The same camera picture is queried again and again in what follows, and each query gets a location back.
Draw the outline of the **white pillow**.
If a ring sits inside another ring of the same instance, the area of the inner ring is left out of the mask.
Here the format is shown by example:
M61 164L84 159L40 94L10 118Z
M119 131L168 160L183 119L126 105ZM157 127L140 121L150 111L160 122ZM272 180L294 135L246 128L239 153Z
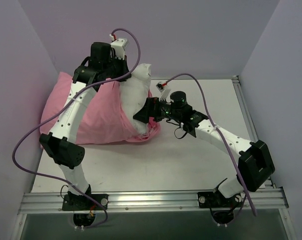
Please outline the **white pillow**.
M131 77L120 83L121 108L133 128L140 135L147 133L147 124L133 119L133 115L142 109L149 95L151 83L151 64L138 65Z

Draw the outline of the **pink floral pillowcase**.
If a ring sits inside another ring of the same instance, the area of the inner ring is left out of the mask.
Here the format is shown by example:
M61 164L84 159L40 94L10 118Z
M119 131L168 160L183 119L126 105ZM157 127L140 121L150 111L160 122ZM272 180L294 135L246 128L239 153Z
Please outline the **pink floral pillowcase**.
M72 77L60 72L42 113L41 123L62 109L70 92ZM147 123L147 133L139 134L121 108L120 82L101 85L90 101L76 135L77 145L109 144L120 141L140 143L148 141L161 131L152 118Z

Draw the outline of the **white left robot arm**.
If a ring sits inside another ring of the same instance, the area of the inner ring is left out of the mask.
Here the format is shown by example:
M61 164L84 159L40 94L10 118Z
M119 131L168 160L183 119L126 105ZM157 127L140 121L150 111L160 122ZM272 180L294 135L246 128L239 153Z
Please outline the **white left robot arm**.
M94 42L90 56L75 69L66 109L58 116L48 134L41 134L40 143L55 164L61 168L69 185L69 191L75 195L73 203L81 210L91 205L91 196L87 194L90 185L85 179L81 162L85 149L76 144L77 132L84 113L99 90L99 82L121 76L129 78L125 47L125 38L109 43Z

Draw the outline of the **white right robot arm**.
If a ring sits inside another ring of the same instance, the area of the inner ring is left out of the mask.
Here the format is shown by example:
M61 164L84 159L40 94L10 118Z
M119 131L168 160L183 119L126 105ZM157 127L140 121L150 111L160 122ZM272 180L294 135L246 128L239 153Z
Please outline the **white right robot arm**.
M149 97L141 110L134 114L133 119L143 123L148 123L150 119L155 122L163 119L174 120L186 133L231 156L235 161L236 176L217 185L213 200L218 206L225 206L232 196L245 190L255 192L275 171L265 142L252 142L213 125L208 116L194 110L185 97L169 103L157 97Z

